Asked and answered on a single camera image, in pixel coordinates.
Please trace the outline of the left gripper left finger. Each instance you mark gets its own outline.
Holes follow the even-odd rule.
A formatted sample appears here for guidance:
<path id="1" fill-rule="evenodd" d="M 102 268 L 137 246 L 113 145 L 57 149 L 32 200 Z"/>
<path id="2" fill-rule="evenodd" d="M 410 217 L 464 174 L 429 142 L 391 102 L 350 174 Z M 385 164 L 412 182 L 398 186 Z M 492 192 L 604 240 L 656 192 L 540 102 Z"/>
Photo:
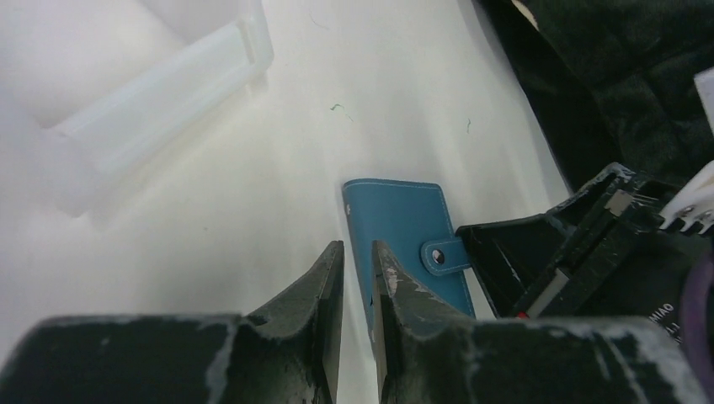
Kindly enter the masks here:
<path id="1" fill-rule="evenodd" d="M 60 316 L 1 370 L 4 403 L 333 403 L 344 245 L 241 315 Z"/>

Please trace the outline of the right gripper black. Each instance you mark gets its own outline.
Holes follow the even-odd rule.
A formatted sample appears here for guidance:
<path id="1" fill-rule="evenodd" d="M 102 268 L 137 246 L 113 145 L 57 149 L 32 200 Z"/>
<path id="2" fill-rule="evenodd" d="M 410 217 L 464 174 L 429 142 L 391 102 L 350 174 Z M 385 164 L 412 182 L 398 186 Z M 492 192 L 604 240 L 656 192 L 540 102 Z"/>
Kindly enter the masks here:
<path id="1" fill-rule="evenodd" d="M 640 316 L 712 345 L 713 233 L 659 229 L 682 188 L 615 162 L 543 213 L 456 235 L 497 318 Z"/>

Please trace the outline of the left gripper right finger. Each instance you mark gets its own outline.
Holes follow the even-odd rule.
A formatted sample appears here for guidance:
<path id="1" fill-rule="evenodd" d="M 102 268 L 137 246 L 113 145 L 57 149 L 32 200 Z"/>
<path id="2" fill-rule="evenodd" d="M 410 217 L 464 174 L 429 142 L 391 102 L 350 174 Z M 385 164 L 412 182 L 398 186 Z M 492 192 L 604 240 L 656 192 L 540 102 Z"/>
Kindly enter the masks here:
<path id="1" fill-rule="evenodd" d="M 383 403 L 705 403 L 685 356 L 637 317 L 478 321 L 372 246 Z"/>

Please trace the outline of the blue leather card holder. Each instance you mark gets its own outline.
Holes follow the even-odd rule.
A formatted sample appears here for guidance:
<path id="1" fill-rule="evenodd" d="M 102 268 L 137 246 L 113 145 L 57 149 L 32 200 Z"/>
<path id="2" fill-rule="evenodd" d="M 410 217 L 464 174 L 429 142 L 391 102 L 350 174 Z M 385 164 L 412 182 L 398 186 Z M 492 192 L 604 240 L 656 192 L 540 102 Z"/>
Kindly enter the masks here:
<path id="1" fill-rule="evenodd" d="M 368 328 L 374 326 L 375 241 L 385 242 L 406 272 L 428 290 L 457 310 L 476 315 L 465 276 L 471 264 L 438 184 L 358 178 L 344 183 L 342 195 Z"/>

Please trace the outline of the black blanket with beige flowers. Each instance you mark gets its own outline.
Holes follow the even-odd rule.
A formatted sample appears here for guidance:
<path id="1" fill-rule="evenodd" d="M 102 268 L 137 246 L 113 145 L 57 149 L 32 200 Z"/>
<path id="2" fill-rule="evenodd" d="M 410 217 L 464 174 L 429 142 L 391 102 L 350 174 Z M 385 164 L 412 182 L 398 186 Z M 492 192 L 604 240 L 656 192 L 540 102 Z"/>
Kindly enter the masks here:
<path id="1" fill-rule="evenodd" d="M 710 1 L 482 1 L 566 184 L 618 162 L 688 179 L 713 158 L 695 76 Z"/>

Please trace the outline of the clear plastic tray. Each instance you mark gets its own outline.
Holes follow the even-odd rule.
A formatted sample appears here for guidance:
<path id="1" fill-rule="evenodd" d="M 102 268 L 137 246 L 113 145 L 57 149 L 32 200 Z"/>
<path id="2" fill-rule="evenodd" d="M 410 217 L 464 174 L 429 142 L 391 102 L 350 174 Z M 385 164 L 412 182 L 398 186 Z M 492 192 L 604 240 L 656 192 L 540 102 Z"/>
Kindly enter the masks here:
<path id="1" fill-rule="evenodd" d="M 260 1 L 4 1 L 1 175 L 81 215 L 273 59 Z"/>

